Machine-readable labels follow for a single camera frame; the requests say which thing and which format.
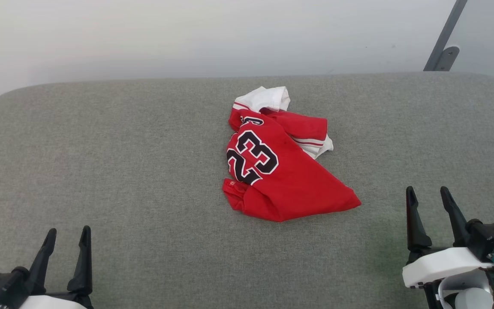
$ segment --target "red fabric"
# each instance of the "red fabric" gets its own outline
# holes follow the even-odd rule
[[[326,119],[233,109],[229,123],[237,131],[227,148],[235,180],[225,179],[222,190],[232,209],[260,219],[286,221],[361,205],[353,190],[290,137],[323,141]]]

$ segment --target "garment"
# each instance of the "garment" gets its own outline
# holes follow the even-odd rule
[[[327,119],[287,112],[285,87],[258,88],[239,97],[228,119],[236,131],[226,156],[223,191],[232,209],[285,221],[359,206],[350,188],[315,161],[332,150]]]

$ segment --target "gray table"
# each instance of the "gray table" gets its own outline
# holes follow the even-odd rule
[[[329,119],[318,161],[357,192],[351,211],[274,223],[233,211],[234,98],[287,86],[291,111]],[[439,188],[494,222],[494,78],[399,73],[41,85],[0,96],[0,271],[58,230],[49,291],[93,231],[96,309],[423,309],[403,286],[404,190],[451,245]]]

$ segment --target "white wall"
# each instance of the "white wall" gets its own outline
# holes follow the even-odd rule
[[[0,0],[0,94],[33,84],[420,71],[455,0]]]
[[[461,49],[452,72],[494,76],[494,0],[468,0],[447,44]]]

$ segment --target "red stripe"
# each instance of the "red stripe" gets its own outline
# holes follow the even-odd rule
[[[295,141],[295,143],[304,143],[304,144],[308,144],[308,145],[323,146],[322,143],[310,143],[310,142],[299,142],[299,141]]]
[[[239,105],[239,106],[243,106],[243,107],[245,107],[246,109],[251,109],[249,106],[247,106],[247,105],[243,105],[243,104],[241,104],[241,103],[234,102],[234,104],[237,104],[237,105]]]

